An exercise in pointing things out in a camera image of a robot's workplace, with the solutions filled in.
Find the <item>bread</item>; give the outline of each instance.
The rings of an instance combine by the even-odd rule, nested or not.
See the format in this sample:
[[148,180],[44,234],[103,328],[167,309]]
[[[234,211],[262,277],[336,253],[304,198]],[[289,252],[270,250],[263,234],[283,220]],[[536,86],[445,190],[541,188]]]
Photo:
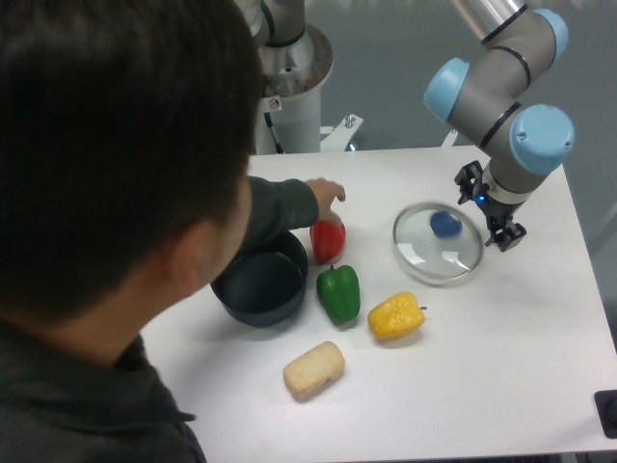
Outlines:
[[296,400],[306,400],[335,381],[345,370],[340,349],[329,340],[313,347],[287,365],[282,371],[285,386]]

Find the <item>white table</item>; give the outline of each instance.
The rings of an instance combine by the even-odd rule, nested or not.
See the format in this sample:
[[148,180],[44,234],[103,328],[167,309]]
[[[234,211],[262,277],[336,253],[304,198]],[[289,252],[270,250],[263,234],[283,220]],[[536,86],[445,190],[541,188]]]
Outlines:
[[[148,355],[193,423],[209,463],[413,460],[617,449],[604,437],[593,394],[617,389],[617,357],[562,169],[515,219],[527,237],[496,247],[470,278],[446,288],[413,280],[391,240],[406,205],[461,207],[488,237],[474,204],[456,205],[459,169],[474,147],[255,157],[272,180],[327,177],[347,228],[341,263],[360,277],[357,325],[336,328],[317,302],[310,261],[297,316],[267,329],[232,319],[209,287],[144,330]],[[308,230],[297,231],[309,259]],[[390,344],[366,315],[401,290],[427,306],[419,332]],[[344,376],[306,403],[283,367],[323,340],[347,361]]]

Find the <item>dark jacket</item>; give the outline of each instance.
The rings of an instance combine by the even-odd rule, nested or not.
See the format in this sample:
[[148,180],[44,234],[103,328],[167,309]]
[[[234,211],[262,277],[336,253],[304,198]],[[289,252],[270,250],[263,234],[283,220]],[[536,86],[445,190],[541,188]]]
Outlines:
[[[317,220],[317,201],[301,181],[252,178],[251,186],[245,247]],[[204,462],[185,423],[194,419],[177,409],[141,339],[104,368],[0,323],[1,463]]]

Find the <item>glass lid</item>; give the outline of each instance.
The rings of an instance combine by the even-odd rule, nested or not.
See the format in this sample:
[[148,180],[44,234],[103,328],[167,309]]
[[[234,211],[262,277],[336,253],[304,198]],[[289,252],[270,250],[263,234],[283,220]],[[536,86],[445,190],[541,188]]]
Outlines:
[[404,208],[392,230],[394,244],[412,274],[431,286],[461,280],[482,259],[482,239],[473,222],[445,204]]

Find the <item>cable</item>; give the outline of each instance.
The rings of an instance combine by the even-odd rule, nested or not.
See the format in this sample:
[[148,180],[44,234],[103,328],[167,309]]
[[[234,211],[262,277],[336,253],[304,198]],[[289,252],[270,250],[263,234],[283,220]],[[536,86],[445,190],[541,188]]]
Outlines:
[[267,111],[263,113],[263,119],[266,120],[266,125],[270,129],[270,135],[272,135],[272,141],[274,142],[274,146],[277,149],[277,154],[285,154],[285,151],[282,149],[281,141],[277,136],[277,131],[274,129],[274,124],[272,123],[270,113]]

